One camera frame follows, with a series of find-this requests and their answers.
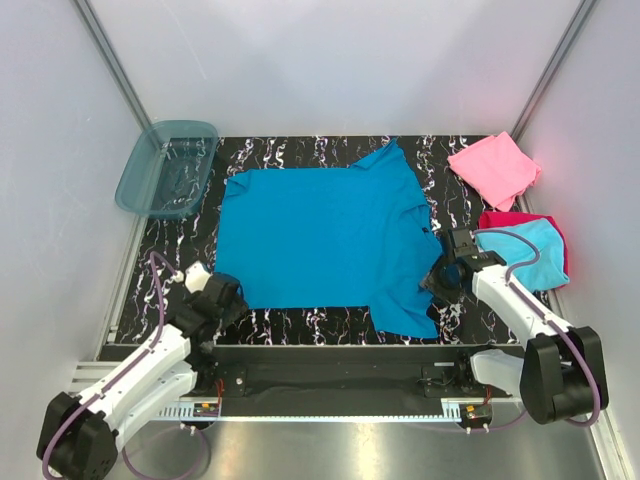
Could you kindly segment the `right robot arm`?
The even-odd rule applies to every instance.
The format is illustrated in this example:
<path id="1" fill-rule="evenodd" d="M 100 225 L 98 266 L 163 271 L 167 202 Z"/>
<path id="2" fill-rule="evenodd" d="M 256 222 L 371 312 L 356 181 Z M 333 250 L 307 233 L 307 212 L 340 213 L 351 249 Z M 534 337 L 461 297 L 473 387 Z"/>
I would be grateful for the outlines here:
<path id="1" fill-rule="evenodd" d="M 466 396 L 495 387 L 519 399 L 540 425 L 565 421 L 591 427 L 609 405 L 601 339 L 577 328 L 541 303 L 517 279 L 517 270 L 536 264 L 541 253 L 530 240 L 532 258 L 508 264 L 476 244 L 480 231 L 467 227 L 439 235 L 442 254 L 420 285 L 436 300 L 454 303 L 467 294 L 486 304 L 515 334 L 524 355 L 496 347 L 462 354 L 454 384 Z"/>

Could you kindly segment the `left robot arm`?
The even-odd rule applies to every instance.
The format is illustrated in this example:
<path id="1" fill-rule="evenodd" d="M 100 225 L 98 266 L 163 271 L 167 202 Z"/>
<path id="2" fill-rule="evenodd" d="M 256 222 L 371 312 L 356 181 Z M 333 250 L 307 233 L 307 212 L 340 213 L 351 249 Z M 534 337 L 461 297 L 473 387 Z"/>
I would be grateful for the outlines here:
<path id="1" fill-rule="evenodd" d="M 118 366 L 80 393 L 61 392 L 49 402 L 36 447 L 45 478 L 103 479 L 167 404 L 221 393 L 211 344 L 246 315 L 242 286 L 194 265 L 185 287 L 186 297 Z"/>

